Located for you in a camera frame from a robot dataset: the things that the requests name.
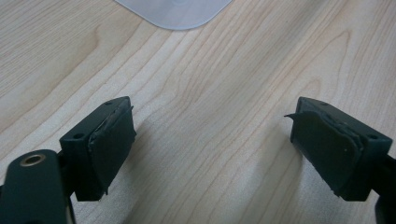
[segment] screw hole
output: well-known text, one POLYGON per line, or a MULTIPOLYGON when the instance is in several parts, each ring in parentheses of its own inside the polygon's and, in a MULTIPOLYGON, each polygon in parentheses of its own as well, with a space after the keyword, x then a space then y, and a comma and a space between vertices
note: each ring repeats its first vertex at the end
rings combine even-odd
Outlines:
POLYGON ((42 162, 44 159, 46 159, 46 156, 43 154, 35 154, 32 156, 28 156, 25 159, 23 159, 20 163, 21 166, 33 166, 36 164, 39 164, 42 162))
POLYGON ((367 136, 371 139, 377 139, 378 137, 374 134, 367 134, 367 136))
POLYGON ((73 138, 74 138, 74 139, 79 139, 79 138, 82 138, 83 136, 84 136, 83 133, 76 133, 76 134, 73 136, 73 138))

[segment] plastic sheet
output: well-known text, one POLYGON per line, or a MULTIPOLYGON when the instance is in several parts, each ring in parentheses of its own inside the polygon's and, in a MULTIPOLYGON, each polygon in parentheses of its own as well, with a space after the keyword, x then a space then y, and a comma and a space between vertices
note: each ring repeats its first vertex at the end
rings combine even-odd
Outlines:
POLYGON ((145 20, 170 30, 187 30, 212 20, 232 0, 116 0, 145 20))

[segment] light wood surface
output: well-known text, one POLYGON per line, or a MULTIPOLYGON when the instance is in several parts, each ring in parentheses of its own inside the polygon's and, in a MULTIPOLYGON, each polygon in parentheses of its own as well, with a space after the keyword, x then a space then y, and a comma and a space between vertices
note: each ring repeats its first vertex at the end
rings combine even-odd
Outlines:
POLYGON ((396 139, 396 1, 233 0, 171 32, 110 0, 3 0, 0 76, 1 183, 131 97, 131 153, 78 223, 375 223, 377 195, 334 196, 283 116, 302 95, 396 139))

